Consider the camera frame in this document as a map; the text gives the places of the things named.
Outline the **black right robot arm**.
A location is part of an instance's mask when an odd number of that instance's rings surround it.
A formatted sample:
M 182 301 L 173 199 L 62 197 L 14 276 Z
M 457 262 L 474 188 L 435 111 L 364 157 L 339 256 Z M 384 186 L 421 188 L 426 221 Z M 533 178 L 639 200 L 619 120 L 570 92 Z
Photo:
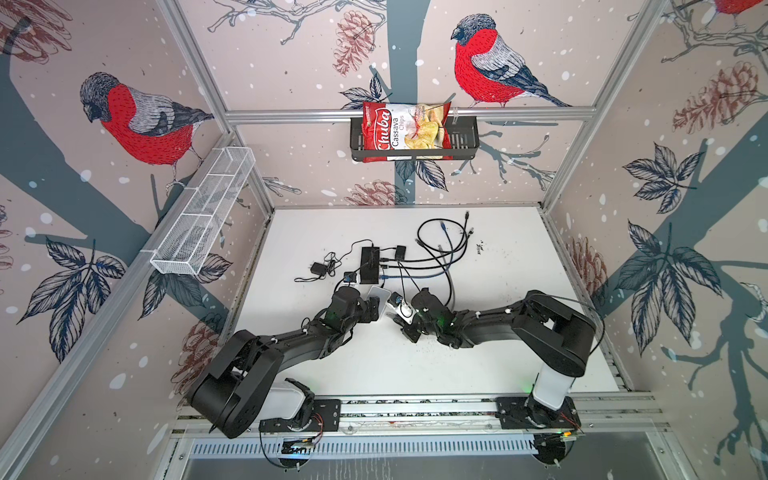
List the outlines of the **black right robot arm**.
M 452 311 L 424 288 L 411 301 L 392 294 L 384 314 L 413 343 L 427 335 L 451 349 L 523 342 L 543 362 L 527 401 L 532 413 L 549 414 L 563 407 L 575 380 L 585 375 L 597 333 L 584 314 L 539 290 L 528 291 L 508 306 Z

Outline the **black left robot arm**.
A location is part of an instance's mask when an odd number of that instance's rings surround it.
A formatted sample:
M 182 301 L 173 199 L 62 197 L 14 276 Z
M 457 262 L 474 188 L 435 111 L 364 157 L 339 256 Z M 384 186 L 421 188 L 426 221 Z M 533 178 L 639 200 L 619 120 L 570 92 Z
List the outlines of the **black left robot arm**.
M 354 328 L 379 319 L 381 298 L 364 297 L 349 286 L 338 288 L 328 307 L 302 326 L 278 335 L 235 332 L 184 394 L 187 403 L 213 430 L 234 439 L 252 425 L 275 422 L 302 431 L 318 422 L 315 394 L 278 374 L 307 361 L 324 359 L 348 343 Z

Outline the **small black plug adapter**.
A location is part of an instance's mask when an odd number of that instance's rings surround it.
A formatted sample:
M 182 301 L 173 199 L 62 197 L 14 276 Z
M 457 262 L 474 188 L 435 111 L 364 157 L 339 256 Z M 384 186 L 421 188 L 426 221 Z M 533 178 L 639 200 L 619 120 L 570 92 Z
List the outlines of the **small black plug adapter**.
M 397 245 L 395 247 L 387 247 L 387 248 L 381 249 L 380 252 L 384 253 L 383 259 L 385 261 L 402 262 L 405 260 L 406 246 Z

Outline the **black network switch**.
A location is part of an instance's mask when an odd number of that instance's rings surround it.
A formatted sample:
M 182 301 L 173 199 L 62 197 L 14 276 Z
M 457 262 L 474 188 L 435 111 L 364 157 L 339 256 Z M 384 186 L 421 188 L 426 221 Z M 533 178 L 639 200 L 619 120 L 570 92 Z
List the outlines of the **black network switch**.
M 374 285 L 379 283 L 380 277 L 380 248 L 371 246 L 361 249 L 359 283 Z

